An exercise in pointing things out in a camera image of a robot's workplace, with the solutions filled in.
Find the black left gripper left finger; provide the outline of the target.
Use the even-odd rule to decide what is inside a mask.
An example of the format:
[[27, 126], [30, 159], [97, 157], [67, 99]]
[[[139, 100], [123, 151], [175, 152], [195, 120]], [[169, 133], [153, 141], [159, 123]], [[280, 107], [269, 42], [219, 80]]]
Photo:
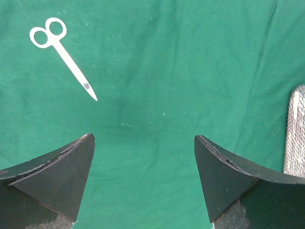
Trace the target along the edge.
[[95, 137], [86, 134], [42, 156], [0, 171], [2, 229], [70, 229], [92, 165]]

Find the metal mesh instrument tray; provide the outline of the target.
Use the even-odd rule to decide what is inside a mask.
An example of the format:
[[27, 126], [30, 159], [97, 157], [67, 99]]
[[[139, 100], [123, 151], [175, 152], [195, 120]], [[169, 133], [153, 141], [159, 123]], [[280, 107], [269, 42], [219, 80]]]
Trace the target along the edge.
[[285, 174], [305, 177], [305, 86], [291, 94], [285, 140]]

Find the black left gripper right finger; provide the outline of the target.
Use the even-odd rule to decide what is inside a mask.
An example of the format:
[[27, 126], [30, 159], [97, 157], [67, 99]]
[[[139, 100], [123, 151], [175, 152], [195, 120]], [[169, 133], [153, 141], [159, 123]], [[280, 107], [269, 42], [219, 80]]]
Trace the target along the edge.
[[217, 229], [302, 229], [305, 180], [236, 155], [202, 135], [194, 153], [209, 220]]

